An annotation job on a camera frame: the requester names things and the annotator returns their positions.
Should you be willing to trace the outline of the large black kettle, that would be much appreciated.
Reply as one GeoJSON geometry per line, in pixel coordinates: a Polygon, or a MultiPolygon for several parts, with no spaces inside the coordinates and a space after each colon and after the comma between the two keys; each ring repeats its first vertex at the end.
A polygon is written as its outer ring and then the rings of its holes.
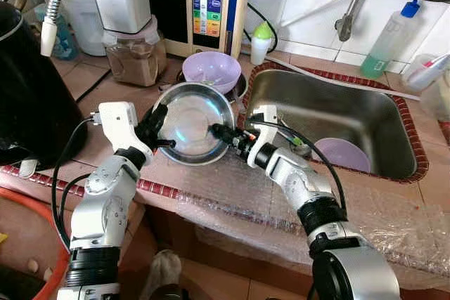
{"type": "Polygon", "coordinates": [[[86,142],[75,99],[20,11],[0,1],[0,166],[70,161],[86,142]]]}

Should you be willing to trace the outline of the teal plastic bottle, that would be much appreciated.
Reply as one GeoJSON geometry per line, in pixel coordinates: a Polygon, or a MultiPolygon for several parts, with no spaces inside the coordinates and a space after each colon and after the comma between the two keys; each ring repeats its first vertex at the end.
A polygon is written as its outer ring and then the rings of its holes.
{"type": "Polygon", "coordinates": [[[58,10],[57,32],[51,55],[57,59],[71,61],[77,58],[79,50],[71,33],[70,25],[63,11],[58,10]]]}

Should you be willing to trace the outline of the water ioniser with button panel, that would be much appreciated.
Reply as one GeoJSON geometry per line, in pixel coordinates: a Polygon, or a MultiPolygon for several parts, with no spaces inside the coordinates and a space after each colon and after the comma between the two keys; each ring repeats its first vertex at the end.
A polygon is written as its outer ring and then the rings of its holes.
{"type": "Polygon", "coordinates": [[[218,51],[238,58],[245,38],[248,0],[186,0],[187,43],[184,56],[218,51]]]}

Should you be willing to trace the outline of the dark round plate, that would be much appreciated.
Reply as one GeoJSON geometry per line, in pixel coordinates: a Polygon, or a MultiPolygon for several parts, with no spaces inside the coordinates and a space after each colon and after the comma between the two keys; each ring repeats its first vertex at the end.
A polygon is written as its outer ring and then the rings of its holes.
{"type": "Polygon", "coordinates": [[[204,84],[198,81],[186,81],[186,75],[183,72],[180,73],[178,79],[180,81],[171,85],[169,88],[174,89],[175,98],[202,98],[203,100],[216,104],[225,103],[226,101],[229,103],[240,101],[247,94],[248,88],[250,88],[247,77],[243,74],[238,75],[236,84],[226,92],[219,92],[211,84],[204,84]]]}

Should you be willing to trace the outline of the small green-capped white bottle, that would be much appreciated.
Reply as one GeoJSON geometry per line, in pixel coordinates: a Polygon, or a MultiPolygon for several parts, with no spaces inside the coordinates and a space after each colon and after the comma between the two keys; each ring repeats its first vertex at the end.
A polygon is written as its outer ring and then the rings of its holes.
{"type": "Polygon", "coordinates": [[[266,21],[260,23],[251,34],[250,62],[253,65],[261,65],[277,38],[270,24],[266,21]]]}

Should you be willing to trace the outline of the stainless steel plate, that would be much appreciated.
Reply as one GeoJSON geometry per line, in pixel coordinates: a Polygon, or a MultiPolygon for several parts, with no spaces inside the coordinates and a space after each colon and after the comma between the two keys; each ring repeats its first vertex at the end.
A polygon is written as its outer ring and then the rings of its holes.
{"type": "Polygon", "coordinates": [[[225,95],[206,84],[184,82],[162,92],[154,107],[161,106],[166,106],[167,114],[157,137],[176,143],[174,147],[162,147],[164,155],[189,166],[213,163],[225,155],[227,143],[209,130],[213,124],[230,129],[236,126],[225,95]]]}

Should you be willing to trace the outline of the metal faucet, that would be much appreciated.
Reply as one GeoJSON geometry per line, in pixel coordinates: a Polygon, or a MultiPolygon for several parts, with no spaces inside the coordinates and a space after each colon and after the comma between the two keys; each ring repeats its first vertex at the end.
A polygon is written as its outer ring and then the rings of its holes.
{"type": "Polygon", "coordinates": [[[354,21],[362,8],[363,1],[364,0],[350,0],[344,15],[335,21],[335,30],[337,30],[337,36],[341,42],[347,42],[347,40],[350,39],[354,21]]]}

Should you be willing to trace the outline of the clear bubble wrap sheet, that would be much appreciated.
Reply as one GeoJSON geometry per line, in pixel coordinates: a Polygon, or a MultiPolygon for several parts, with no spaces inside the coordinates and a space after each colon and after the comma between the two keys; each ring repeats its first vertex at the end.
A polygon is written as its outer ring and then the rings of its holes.
{"type": "MultiPolygon", "coordinates": [[[[448,275],[444,211],[427,206],[415,183],[340,169],[348,219],[398,273],[448,275]]],[[[184,168],[178,211],[187,219],[293,263],[308,265],[307,236],[282,188],[228,153],[212,164],[184,168]]]]}

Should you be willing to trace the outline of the glass jar of brown powder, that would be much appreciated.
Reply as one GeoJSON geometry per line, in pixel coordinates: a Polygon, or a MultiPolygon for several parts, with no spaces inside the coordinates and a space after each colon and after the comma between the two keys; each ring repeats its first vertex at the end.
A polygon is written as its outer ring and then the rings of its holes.
{"type": "Polygon", "coordinates": [[[102,42],[115,81],[150,87],[166,71],[166,43],[157,23],[152,16],[137,34],[103,31],[102,42]]]}

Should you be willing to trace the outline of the blue-capped green soap bottle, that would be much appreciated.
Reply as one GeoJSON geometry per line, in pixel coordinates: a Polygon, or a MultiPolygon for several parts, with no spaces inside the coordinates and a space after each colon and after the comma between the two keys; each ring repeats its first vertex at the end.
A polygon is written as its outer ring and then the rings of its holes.
{"type": "Polygon", "coordinates": [[[378,79],[389,63],[405,49],[418,26],[416,16],[420,7],[419,0],[411,0],[391,15],[360,66],[365,78],[378,79]]]}

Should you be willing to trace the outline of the purple plastic bowl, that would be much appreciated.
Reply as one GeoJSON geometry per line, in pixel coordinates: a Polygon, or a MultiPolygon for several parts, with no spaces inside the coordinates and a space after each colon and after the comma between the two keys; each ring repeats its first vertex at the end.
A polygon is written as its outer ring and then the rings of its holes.
{"type": "Polygon", "coordinates": [[[241,66],[234,57],[217,51],[194,53],[182,65],[184,79],[200,82],[225,94],[235,87],[241,76],[241,66]]]}
{"type": "Polygon", "coordinates": [[[358,146],[341,138],[322,138],[313,143],[333,165],[372,174],[369,156],[358,146]]]}

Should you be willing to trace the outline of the clear plastic cup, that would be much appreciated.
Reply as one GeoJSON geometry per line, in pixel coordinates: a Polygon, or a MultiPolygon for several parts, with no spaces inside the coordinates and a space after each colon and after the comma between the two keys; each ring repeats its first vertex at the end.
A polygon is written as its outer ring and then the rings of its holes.
{"type": "Polygon", "coordinates": [[[449,61],[450,55],[417,56],[411,69],[403,74],[404,86],[414,92],[423,91],[447,71],[449,61]]]}

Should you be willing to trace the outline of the steel fork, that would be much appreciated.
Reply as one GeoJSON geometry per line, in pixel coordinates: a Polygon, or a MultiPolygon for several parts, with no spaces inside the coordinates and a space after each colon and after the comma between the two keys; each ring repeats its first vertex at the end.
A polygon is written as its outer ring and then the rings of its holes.
{"type": "Polygon", "coordinates": [[[299,137],[292,134],[281,132],[282,137],[287,140],[290,151],[295,152],[296,155],[308,157],[311,155],[311,148],[306,143],[303,143],[299,137]]]}

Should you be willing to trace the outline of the stainless steel sink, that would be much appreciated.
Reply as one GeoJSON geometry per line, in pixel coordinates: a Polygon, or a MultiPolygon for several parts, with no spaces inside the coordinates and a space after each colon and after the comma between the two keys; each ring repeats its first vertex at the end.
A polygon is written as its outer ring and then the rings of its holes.
{"type": "Polygon", "coordinates": [[[430,168],[404,98],[379,92],[374,81],[340,73],[270,67],[250,75],[247,111],[274,105],[278,117],[313,142],[341,138],[369,159],[370,174],[414,182],[430,168]]]}

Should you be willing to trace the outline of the white jar with green lid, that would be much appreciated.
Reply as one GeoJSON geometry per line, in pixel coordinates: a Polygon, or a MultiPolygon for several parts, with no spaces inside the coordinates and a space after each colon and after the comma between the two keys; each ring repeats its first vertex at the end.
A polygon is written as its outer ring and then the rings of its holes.
{"type": "Polygon", "coordinates": [[[96,0],[62,0],[62,5],[80,51],[91,56],[106,56],[96,0]]]}

